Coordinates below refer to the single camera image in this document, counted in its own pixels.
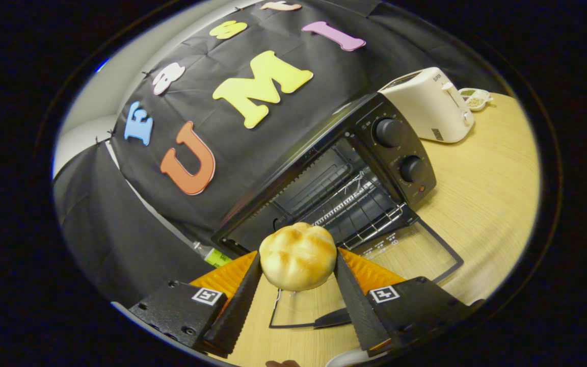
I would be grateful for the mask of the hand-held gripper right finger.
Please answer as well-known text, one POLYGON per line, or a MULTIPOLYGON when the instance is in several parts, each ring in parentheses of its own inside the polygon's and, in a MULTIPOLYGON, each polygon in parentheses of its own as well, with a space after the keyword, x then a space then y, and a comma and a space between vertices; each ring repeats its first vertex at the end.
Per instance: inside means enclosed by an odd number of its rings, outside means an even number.
POLYGON ((429 343, 483 303, 464 304, 426 277, 405 280, 342 248, 334 272, 360 347, 369 357, 429 343))

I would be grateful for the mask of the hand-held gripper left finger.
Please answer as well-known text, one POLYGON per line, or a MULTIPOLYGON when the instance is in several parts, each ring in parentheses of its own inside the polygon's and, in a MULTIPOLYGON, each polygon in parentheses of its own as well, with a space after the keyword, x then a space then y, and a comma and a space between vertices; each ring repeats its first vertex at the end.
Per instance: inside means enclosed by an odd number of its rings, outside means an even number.
POLYGON ((171 280, 129 309, 169 340, 201 353, 233 353, 262 271, 258 251, 187 282, 171 280))

